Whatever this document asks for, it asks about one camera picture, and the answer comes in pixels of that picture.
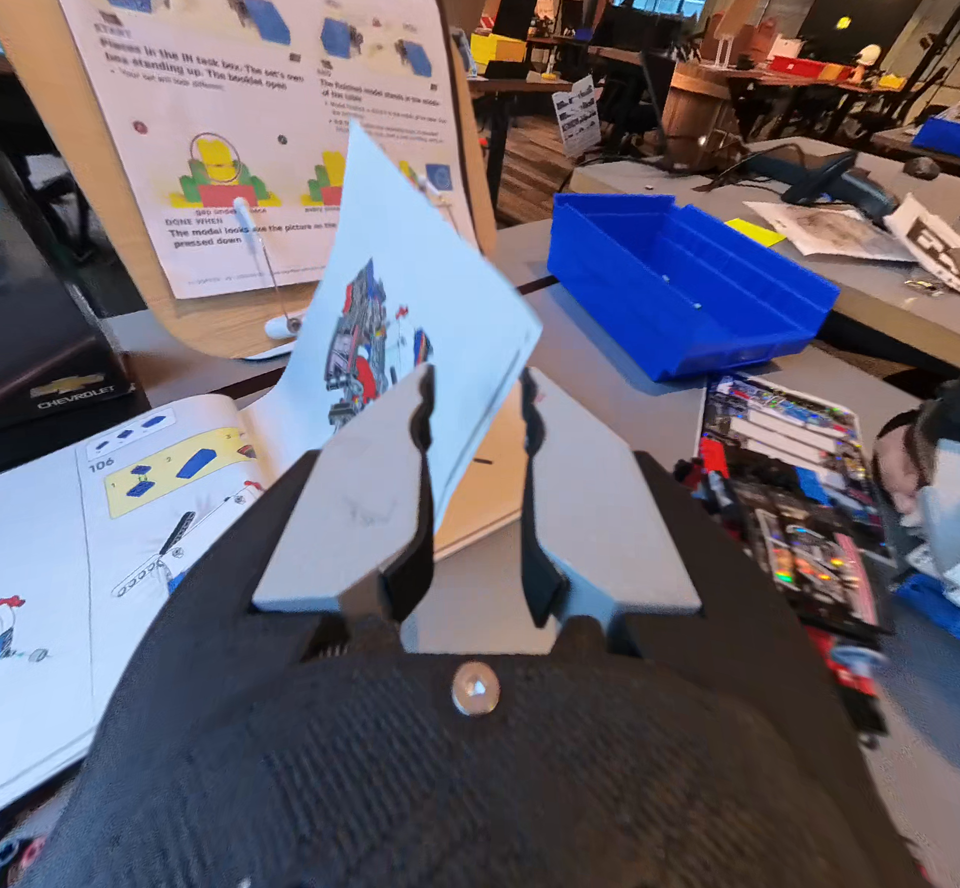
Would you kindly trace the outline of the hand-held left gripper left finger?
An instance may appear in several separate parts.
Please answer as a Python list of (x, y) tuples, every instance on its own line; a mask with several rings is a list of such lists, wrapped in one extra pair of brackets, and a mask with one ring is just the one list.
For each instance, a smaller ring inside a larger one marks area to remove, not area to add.
[(433, 366), (407, 375), (319, 450), (252, 603), (405, 621), (434, 576)]

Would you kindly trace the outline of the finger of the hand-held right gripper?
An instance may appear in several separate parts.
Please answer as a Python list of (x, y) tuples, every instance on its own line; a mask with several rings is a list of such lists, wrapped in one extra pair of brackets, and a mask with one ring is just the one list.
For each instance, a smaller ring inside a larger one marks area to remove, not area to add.
[(929, 560), (944, 588), (959, 587), (959, 483), (940, 482), (916, 493)]

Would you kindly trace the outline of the blue and white brick assembly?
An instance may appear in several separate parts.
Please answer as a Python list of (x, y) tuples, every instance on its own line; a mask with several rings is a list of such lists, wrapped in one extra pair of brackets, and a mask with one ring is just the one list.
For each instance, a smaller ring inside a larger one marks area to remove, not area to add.
[(959, 639), (959, 606), (935, 575), (909, 567), (891, 582), (891, 592), (934, 626)]

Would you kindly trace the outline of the toy brick race car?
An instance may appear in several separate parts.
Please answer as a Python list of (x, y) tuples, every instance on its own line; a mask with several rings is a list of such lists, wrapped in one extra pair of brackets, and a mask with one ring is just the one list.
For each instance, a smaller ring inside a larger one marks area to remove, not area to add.
[(889, 735), (880, 681), (895, 628), (858, 541), (809, 469), (703, 438), (674, 479), (752, 558), (826, 666), (862, 747)]

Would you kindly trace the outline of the building instruction booklet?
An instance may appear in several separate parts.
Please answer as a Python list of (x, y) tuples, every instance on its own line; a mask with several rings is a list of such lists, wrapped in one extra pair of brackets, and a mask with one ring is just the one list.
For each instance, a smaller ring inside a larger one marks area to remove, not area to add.
[(1, 803), (88, 752), (132, 653), (210, 546), (421, 366), (445, 517), (542, 323), (358, 123), (330, 258), (278, 382), (203, 394), (2, 475)]

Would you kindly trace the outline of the task instruction sheet on stand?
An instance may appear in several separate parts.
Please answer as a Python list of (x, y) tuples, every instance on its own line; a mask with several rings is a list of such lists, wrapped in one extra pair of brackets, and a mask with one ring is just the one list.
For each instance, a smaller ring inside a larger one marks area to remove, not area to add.
[[(464, 189), (475, 241), (460, 235), (491, 252), (496, 226), (470, 91), (447, 12), (442, 0), (437, 2), (451, 46)], [(2, 48), (157, 320), (181, 342), (213, 356), (251, 357), (277, 345), (265, 333), (265, 324), (280, 314), (270, 288), (186, 301), (174, 298), (59, 0), (2, 0)], [(317, 282), (280, 287), (292, 312), (309, 304)]]

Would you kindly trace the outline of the holographic sticker sheet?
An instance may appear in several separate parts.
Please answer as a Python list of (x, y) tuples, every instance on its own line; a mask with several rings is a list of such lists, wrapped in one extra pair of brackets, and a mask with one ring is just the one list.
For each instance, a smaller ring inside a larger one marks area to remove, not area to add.
[(702, 458), (723, 446), (725, 469), (735, 450), (786, 465), (808, 496), (866, 510), (872, 505), (858, 416), (843, 406), (759, 377), (725, 374), (707, 381), (700, 421)]

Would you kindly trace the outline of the printed paper sheet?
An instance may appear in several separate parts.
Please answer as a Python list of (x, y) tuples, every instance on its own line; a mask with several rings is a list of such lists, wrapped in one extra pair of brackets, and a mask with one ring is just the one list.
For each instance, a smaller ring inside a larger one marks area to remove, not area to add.
[(780, 201), (746, 201), (744, 207), (804, 257), (913, 265), (913, 255), (854, 209), (800, 207)]

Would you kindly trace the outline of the black handheld device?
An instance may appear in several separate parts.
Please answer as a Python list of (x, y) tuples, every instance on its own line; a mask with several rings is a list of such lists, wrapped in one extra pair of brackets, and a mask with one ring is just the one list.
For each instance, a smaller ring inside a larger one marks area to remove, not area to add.
[(850, 206), (880, 224), (901, 202), (858, 168), (857, 161), (854, 151), (814, 160), (780, 161), (775, 179), (786, 185), (781, 199), (796, 207), (814, 207), (829, 200)]

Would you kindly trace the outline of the yellow paper note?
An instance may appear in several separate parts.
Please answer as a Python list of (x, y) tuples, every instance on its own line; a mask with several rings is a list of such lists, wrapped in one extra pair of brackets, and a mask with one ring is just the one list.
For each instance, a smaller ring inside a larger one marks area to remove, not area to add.
[(733, 219), (725, 223), (730, 229), (764, 247), (770, 248), (786, 241), (784, 234), (744, 219)]

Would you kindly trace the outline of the black toy set box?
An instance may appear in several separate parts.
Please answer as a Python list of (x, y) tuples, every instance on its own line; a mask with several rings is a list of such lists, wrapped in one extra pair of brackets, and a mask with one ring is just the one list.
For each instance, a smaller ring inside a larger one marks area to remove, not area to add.
[(66, 268), (61, 245), (2, 155), (1, 470), (150, 408), (127, 356)]

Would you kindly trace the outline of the red plastic bins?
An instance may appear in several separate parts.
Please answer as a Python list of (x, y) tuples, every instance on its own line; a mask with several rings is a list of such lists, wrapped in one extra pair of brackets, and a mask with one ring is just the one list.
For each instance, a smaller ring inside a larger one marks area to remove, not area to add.
[(822, 82), (845, 82), (854, 75), (856, 68), (849, 65), (816, 61), (808, 58), (774, 55), (767, 70), (772, 74)]

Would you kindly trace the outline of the black monitor with yellow dot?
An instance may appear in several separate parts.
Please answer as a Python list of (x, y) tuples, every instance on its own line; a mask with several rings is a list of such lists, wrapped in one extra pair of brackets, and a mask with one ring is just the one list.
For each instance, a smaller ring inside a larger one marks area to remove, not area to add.
[(884, 58), (923, 0), (813, 0), (797, 39), (800, 58), (854, 65), (871, 45)]

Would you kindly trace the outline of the printed sign card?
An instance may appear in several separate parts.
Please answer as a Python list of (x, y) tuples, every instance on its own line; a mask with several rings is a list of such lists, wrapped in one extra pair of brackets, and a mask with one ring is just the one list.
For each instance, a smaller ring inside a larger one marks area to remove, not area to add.
[(567, 91), (553, 93), (562, 151), (576, 159), (602, 143), (601, 122), (592, 74), (574, 82)]

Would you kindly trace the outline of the printed instruction sheet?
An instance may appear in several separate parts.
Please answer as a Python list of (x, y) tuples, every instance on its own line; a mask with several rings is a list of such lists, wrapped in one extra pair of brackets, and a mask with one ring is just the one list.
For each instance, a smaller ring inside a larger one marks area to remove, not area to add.
[(319, 280), (352, 122), (475, 241), (437, 0), (58, 2), (175, 299)]

